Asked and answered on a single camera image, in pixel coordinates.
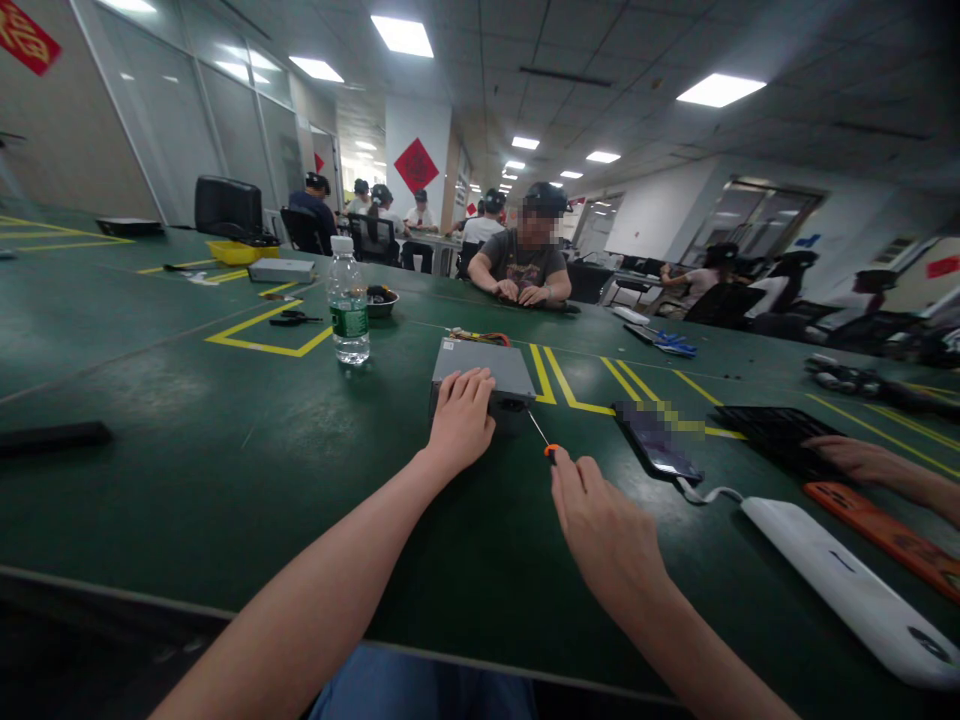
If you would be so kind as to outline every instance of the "smartphone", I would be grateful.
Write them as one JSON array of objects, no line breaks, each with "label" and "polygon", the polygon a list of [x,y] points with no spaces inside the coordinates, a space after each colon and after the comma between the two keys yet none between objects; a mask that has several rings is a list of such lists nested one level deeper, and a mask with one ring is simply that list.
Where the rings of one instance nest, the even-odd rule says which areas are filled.
[{"label": "smartphone", "polygon": [[613,410],[617,424],[649,472],[668,479],[686,478],[693,486],[703,480],[703,474],[674,447],[673,432],[667,429],[658,412],[640,410],[631,400],[615,402]]}]

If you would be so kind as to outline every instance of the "red diamond decoration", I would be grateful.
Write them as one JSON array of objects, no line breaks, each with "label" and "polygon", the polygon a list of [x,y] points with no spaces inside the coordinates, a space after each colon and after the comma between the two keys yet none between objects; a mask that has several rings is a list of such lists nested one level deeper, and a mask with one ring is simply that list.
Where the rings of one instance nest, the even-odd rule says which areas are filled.
[{"label": "red diamond decoration", "polygon": [[437,166],[430,159],[427,149],[420,142],[420,138],[410,143],[410,146],[397,158],[393,166],[400,173],[400,177],[403,178],[412,193],[423,190],[431,180],[440,174]]}]

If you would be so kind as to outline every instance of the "bottle label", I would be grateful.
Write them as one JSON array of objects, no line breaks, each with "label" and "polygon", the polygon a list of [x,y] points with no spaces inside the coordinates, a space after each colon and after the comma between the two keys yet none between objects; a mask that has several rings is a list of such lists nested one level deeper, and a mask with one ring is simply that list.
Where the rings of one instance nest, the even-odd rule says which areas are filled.
[{"label": "bottle label", "polygon": [[333,334],[337,337],[355,338],[367,334],[366,306],[353,309],[353,305],[347,301],[340,303],[339,307],[331,305],[330,315],[333,318]]}]

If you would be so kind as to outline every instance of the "cable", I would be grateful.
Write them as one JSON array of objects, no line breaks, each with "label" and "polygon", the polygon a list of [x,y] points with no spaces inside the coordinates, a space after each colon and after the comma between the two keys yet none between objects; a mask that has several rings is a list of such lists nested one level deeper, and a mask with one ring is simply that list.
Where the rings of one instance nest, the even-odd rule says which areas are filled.
[{"label": "cable", "polygon": [[721,494],[726,495],[729,498],[733,498],[738,503],[743,502],[743,495],[738,493],[736,490],[733,490],[732,488],[725,488],[725,487],[715,488],[714,490],[711,490],[706,497],[701,497],[700,494],[693,489],[693,487],[690,485],[689,481],[685,477],[680,477],[679,475],[677,475],[676,481],[677,481],[677,484],[680,486],[680,489],[683,490],[683,496],[689,502],[692,502],[694,505],[709,505],[710,503],[712,503],[714,500],[717,499],[718,495],[721,495]]}]

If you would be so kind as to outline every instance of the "screwdriver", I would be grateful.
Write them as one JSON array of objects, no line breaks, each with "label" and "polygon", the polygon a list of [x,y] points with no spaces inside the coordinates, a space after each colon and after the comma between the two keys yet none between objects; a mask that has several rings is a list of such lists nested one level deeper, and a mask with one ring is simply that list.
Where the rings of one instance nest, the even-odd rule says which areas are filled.
[{"label": "screwdriver", "polygon": [[540,433],[540,437],[543,438],[543,444],[546,445],[546,447],[543,449],[544,457],[550,459],[551,465],[556,465],[557,459],[554,457],[554,453],[560,449],[560,446],[547,442],[547,436],[543,434],[543,430],[541,430],[540,425],[537,424],[536,419],[533,417],[533,413],[530,412],[530,408],[527,408],[527,415],[529,415],[530,419],[533,420],[533,426],[537,429],[537,432]]}]

